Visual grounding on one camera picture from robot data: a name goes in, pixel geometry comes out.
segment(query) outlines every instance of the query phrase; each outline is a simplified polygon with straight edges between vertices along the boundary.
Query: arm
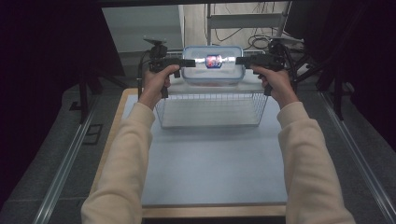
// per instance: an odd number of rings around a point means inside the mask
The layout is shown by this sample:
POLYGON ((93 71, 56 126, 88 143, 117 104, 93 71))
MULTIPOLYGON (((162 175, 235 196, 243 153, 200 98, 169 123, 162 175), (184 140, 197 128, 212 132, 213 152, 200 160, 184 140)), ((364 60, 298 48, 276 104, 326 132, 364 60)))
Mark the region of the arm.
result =
POLYGON ((279 144, 289 196, 286 223, 355 223, 344 207, 338 176, 323 133, 294 94, 287 72, 252 68, 264 75, 264 87, 271 84, 271 94, 281 108, 277 118, 282 128, 279 144))
POLYGON ((168 66, 158 74, 147 72, 145 89, 131 114, 120 124, 111 145, 97 191, 81 208, 83 223, 140 223, 142 195, 149 163, 149 147, 154 122, 152 109, 161 99, 163 85, 178 66, 168 66))

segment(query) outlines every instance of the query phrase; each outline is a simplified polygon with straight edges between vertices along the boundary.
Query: cream sweater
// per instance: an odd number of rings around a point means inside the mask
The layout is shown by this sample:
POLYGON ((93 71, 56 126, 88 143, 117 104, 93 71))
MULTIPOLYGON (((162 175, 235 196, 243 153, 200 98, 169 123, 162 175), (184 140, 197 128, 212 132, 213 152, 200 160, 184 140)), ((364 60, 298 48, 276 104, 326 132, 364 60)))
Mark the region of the cream sweater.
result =
MULTIPOLYGON (((332 159, 318 123, 302 103, 285 106, 277 116, 282 131, 279 144, 289 195, 286 223, 355 223, 345 209, 332 159)), ((120 124, 107 157, 97 191, 81 209, 83 223, 140 223, 140 197, 149 163, 155 117, 136 103, 120 124)))

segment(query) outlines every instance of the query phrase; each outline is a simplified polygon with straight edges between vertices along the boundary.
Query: wire basket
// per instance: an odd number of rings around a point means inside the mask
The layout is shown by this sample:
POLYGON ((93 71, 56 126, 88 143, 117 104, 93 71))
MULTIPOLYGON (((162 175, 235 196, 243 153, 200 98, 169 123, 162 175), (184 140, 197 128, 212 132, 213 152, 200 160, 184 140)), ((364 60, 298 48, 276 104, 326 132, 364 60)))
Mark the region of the wire basket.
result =
POLYGON ((266 102, 262 92, 175 94, 156 110, 163 128, 258 126, 266 102))

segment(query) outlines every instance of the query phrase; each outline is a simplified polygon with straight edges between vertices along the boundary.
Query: person's right hand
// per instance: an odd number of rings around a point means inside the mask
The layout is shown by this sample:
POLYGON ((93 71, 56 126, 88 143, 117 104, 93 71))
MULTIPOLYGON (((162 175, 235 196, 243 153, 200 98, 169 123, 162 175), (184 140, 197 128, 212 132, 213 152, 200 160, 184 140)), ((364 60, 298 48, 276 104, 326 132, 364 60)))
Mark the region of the person's right hand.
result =
POLYGON ((285 105, 299 102, 297 95, 294 93, 290 85, 289 74, 286 70, 274 72, 272 70, 251 65, 254 72, 262 74, 262 86, 272 86, 271 96, 278 102, 279 107, 282 109, 285 105))

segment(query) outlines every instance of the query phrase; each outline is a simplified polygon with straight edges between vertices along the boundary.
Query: sleeve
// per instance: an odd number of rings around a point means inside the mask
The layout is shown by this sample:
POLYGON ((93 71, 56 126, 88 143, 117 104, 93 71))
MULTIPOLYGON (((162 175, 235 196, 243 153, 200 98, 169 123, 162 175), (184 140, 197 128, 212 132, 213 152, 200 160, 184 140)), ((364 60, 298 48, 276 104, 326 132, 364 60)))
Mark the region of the sleeve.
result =
POLYGON ((318 123, 301 102, 285 106, 277 116, 279 144, 288 193, 286 223, 355 223, 344 206, 341 187, 318 123))
POLYGON ((141 194, 149 162, 150 128, 155 117, 136 103, 111 145, 97 191, 81 208, 82 222, 140 223, 141 194))

